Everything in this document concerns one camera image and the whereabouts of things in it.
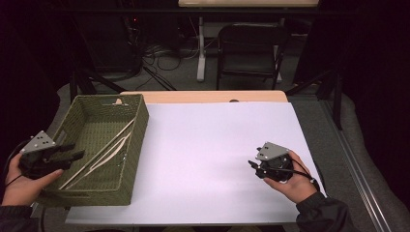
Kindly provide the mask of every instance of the woven basket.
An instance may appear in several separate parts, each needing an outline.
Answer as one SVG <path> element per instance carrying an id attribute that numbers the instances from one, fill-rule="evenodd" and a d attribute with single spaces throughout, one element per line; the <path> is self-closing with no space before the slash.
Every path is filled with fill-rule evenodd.
<path id="1" fill-rule="evenodd" d="M 75 147 L 52 158 L 70 157 L 82 150 L 84 157 L 73 162 L 69 170 L 45 188 L 37 201 L 46 207 L 129 205 L 148 118 L 142 95 L 76 97 L 54 136 L 58 144 L 75 143 Z M 121 149 L 115 156 L 81 178 L 98 160 L 98 155 L 115 150 L 112 146 L 121 139 L 125 143 L 118 146 Z M 72 181 L 73 186 L 61 188 L 84 166 L 85 170 Z"/>

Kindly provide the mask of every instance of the white paper sheet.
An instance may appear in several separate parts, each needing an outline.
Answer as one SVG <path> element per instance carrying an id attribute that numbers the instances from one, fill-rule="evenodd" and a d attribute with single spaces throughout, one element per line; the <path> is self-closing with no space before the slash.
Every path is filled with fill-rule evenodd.
<path id="1" fill-rule="evenodd" d="M 66 223 L 294 222 L 295 204 L 248 164 L 266 141 L 295 151 L 319 181 L 291 103 L 148 104 L 148 111 L 131 205 L 73 207 Z"/>

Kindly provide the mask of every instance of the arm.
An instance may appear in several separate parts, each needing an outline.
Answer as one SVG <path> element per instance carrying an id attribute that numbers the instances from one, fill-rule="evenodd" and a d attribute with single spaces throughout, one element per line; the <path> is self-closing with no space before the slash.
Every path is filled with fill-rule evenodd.
<path id="1" fill-rule="evenodd" d="M 296 205 L 300 214 L 296 218 L 303 232 L 358 232 L 350 217 L 347 205 L 316 192 Z"/>
<path id="2" fill-rule="evenodd" d="M 294 160 L 293 166 L 296 171 L 306 171 L 310 175 L 308 168 L 298 155 L 290 151 L 289 156 Z M 265 178 L 264 181 L 296 203 L 296 207 L 300 212 L 296 222 L 301 231 L 359 231 L 353 225 L 347 205 L 341 201 L 326 198 L 316 190 L 305 176 L 294 174 L 286 184 L 278 183 L 269 178 Z"/>
<path id="3" fill-rule="evenodd" d="M 21 176 L 18 168 L 21 154 L 10 162 L 6 177 L 6 190 L 0 207 L 0 232 L 37 231 L 38 221 L 31 219 L 30 207 L 40 191 L 61 176 L 63 170 L 54 171 L 38 180 Z"/>

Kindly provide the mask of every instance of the human hand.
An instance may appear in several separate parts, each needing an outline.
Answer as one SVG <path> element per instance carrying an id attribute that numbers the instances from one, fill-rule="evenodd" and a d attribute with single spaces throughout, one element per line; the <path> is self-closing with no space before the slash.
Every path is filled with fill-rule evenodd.
<path id="1" fill-rule="evenodd" d="M 59 169 L 37 180 L 20 176 L 21 170 L 18 168 L 20 158 L 21 154 L 17 154 L 10 161 L 9 173 L 6 177 L 6 183 L 4 183 L 8 186 L 4 193 L 2 206 L 30 206 L 39 196 L 43 188 L 57 180 L 57 178 L 63 174 L 63 170 Z"/>
<path id="2" fill-rule="evenodd" d="M 289 157 L 295 160 L 293 161 L 293 168 L 295 171 L 300 171 L 304 173 L 307 172 L 307 174 L 310 175 L 308 168 L 304 165 L 301 158 L 298 155 L 296 155 L 296 153 L 294 153 L 293 151 L 289 151 Z M 266 184 L 272 187 L 272 189 L 275 189 L 283 193 L 289 200 L 295 202 L 296 204 L 317 192 L 314 185 L 310 182 L 310 179 L 296 173 L 293 174 L 292 178 L 290 178 L 286 184 L 276 182 L 269 178 L 264 178 L 263 180 Z"/>

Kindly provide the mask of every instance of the sleeve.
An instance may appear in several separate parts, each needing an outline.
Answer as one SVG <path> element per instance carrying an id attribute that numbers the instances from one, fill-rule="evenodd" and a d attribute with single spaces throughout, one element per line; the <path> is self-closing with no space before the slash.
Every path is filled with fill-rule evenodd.
<path id="1" fill-rule="evenodd" d="M 1 206 L 0 232 L 38 231 L 39 222 L 31 213 L 29 206 Z"/>
<path id="2" fill-rule="evenodd" d="M 359 232 L 353 225 L 348 206 L 336 199 L 316 192 L 296 205 L 296 218 L 302 232 Z"/>

